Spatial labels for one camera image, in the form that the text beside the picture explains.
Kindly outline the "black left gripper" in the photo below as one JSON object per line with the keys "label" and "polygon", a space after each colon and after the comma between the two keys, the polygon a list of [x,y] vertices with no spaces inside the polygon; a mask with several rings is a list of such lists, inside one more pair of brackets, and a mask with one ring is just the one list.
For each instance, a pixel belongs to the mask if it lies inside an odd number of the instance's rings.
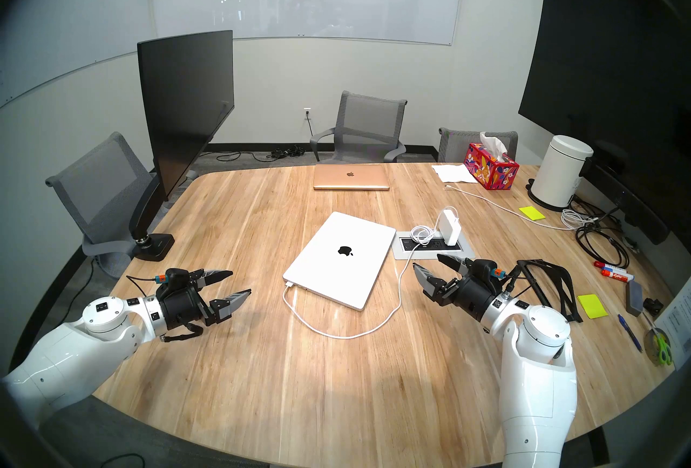
{"label": "black left gripper", "polygon": [[157,301],[163,313],[167,330],[204,320],[206,326],[220,324],[232,317],[252,289],[233,293],[223,299],[212,299],[207,304],[199,295],[200,289],[221,282],[233,275],[231,270],[199,269],[189,272],[181,268],[168,268],[164,276],[157,276]]}

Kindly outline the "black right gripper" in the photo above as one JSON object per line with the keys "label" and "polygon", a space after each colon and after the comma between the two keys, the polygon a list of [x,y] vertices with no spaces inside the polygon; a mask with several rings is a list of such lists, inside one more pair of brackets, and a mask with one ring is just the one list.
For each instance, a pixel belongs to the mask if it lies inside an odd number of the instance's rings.
{"label": "black right gripper", "polygon": [[437,260],[462,277],[446,282],[414,263],[413,270],[423,293],[439,306],[453,304],[475,320],[481,320],[486,309],[503,290],[504,282],[494,275],[498,269],[497,263],[488,259],[471,260],[447,254],[437,254]]}

